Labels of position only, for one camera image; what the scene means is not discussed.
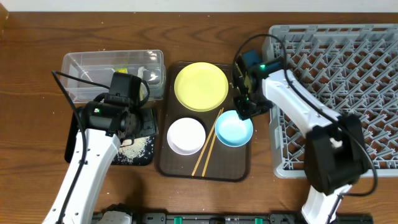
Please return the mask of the pile of rice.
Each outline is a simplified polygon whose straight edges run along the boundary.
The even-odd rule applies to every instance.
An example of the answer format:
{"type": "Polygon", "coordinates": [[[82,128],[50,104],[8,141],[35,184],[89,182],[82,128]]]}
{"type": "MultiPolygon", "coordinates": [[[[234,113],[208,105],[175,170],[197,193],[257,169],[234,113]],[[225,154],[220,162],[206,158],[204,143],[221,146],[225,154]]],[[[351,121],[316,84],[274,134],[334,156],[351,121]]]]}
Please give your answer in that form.
{"type": "Polygon", "coordinates": [[[154,158],[155,136],[125,140],[116,154],[113,164],[146,166],[154,158]]]}

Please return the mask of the white tissue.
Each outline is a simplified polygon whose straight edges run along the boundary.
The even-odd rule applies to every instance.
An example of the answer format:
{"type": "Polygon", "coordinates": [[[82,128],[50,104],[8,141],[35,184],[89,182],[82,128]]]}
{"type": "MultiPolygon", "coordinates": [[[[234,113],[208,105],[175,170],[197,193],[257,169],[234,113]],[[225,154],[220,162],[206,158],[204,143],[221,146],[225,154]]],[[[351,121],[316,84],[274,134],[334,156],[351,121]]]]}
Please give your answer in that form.
{"type": "MultiPolygon", "coordinates": [[[[144,80],[144,72],[146,71],[145,67],[139,67],[137,71],[137,76],[144,80]]],[[[147,88],[145,84],[141,83],[140,87],[140,100],[142,101],[147,96],[147,88]]]]}

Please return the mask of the blue bowl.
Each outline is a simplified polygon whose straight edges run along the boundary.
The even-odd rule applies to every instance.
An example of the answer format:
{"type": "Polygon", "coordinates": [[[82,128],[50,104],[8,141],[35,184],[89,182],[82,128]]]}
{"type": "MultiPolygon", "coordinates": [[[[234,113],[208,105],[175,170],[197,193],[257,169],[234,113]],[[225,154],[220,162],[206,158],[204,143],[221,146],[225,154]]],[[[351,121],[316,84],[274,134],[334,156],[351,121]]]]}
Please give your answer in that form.
{"type": "Polygon", "coordinates": [[[254,126],[250,119],[241,120],[235,110],[224,112],[216,120],[215,133],[226,146],[241,147],[248,143],[253,135],[254,126]]]}

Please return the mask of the wooden chopstick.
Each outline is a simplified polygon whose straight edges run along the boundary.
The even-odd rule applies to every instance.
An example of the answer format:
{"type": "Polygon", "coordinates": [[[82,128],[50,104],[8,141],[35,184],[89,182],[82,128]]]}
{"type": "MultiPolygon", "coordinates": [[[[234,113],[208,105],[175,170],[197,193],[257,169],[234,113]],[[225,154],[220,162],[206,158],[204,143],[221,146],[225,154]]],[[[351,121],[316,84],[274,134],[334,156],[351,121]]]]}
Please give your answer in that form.
{"type": "Polygon", "coordinates": [[[214,131],[214,129],[215,129],[216,120],[218,119],[218,117],[220,116],[220,114],[223,112],[223,110],[224,110],[224,108],[220,109],[220,111],[218,112],[217,117],[215,118],[215,121],[214,121],[214,123],[213,123],[213,125],[212,125],[212,127],[211,127],[211,130],[210,130],[208,136],[206,137],[206,141],[205,141],[205,143],[204,143],[204,146],[203,146],[202,149],[201,149],[201,152],[200,152],[200,155],[199,155],[199,157],[198,157],[198,160],[197,160],[197,162],[196,162],[196,164],[195,164],[195,166],[194,166],[194,168],[193,168],[193,171],[192,171],[192,173],[191,173],[191,176],[194,176],[195,173],[196,173],[196,171],[197,171],[197,169],[198,169],[198,166],[199,166],[200,161],[201,161],[201,159],[202,159],[202,157],[203,157],[203,155],[204,155],[204,152],[205,152],[205,149],[206,149],[206,147],[207,147],[207,145],[208,145],[208,142],[209,142],[209,140],[210,140],[210,137],[211,137],[211,135],[213,134],[213,131],[214,131]]]}
{"type": "Polygon", "coordinates": [[[216,139],[216,134],[215,134],[216,122],[217,122],[217,119],[220,117],[220,115],[223,113],[223,111],[224,111],[224,108],[220,109],[220,111],[219,111],[219,113],[218,113],[218,115],[217,115],[217,117],[215,119],[215,122],[213,123],[211,132],[210,132],[211,144],[210,144],[210,147],[209,147],[208,155],[206,157],[206,161],[205,161],[205,165],[204,165],[203,171],[201,173],[202,177],[204,177],[206,172],[207,172],[208,164],[209,164],[212,152],[213,152],[213,146],[214,146],[215,139],[216,139]]]}

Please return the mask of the yellow plate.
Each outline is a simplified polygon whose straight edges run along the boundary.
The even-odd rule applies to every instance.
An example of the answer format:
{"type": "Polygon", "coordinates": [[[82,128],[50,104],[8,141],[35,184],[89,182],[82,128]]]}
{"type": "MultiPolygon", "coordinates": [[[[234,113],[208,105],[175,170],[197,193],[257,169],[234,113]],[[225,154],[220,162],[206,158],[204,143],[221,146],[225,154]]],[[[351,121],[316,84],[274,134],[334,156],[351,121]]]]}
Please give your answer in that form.
{"type": "Polygon", "coordinates": [[[216,65],[195,62],[177,74],[174,92],[184,107],[205,112],[217,108],[224,102],[229,92],[229,83],[222,69],[216,65]]]}

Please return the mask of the pink bowl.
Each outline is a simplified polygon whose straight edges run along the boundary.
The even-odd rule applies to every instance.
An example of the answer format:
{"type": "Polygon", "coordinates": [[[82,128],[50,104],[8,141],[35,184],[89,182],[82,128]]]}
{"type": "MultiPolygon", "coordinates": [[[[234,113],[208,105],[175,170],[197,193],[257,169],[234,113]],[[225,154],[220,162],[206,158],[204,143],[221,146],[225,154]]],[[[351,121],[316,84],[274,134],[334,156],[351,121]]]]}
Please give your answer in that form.
{"type": "Polygon", "coordinates": [[[167,131],[167,143],[173,152],[189,156],[198,152],[205,143],[203,125],[193,118],[181,118],[173,122],[167,131]]]}

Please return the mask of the green snack wrapper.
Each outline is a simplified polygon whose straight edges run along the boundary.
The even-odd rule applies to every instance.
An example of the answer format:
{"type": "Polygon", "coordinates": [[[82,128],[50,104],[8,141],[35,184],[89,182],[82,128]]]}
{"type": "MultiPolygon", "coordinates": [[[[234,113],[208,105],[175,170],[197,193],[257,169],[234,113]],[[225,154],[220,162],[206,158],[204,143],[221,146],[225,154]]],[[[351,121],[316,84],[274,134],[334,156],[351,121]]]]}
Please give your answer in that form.
{"type": "Polygon", "coordinates": [[[114,68],[113,71],[118,73],[128,73],[127,68],[114,68]]]}

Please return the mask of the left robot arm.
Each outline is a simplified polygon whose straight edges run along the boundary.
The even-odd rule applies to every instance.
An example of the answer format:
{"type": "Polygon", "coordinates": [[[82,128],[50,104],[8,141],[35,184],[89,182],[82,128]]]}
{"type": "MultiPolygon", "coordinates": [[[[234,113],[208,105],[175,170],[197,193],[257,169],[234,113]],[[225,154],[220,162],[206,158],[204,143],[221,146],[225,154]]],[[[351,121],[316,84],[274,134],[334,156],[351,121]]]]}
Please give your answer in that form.
{"type": "Polygon", "coordinates": [[[68,145],[72,158],[57,197],[44,223],[90,223],[108,169],[125,140],[158,133],[152,109],[145,109],[148,97],[141,98],[145,80],[127,73],[113,73],[107,91],[85,106],[76,107],[59,85],[74,117],[68,145]]]}

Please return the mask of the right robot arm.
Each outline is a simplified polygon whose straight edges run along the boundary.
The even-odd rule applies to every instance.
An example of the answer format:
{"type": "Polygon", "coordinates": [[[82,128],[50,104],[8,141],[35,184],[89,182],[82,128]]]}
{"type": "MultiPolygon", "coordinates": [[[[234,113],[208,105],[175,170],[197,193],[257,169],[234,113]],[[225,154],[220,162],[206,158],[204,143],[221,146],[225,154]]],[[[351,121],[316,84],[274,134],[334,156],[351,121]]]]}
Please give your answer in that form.
{"type": "Polygon", "coordinates": [[[233,61],[234,104],[245,120],[278,106],[305,138],[304,171],[310,191],[301,209],[307,223],[331,223],[343,197],[370,168],[362,125],[355,115],[329,109],[284,70],[284,61],[263,62],[255,50],[233,61]]]}

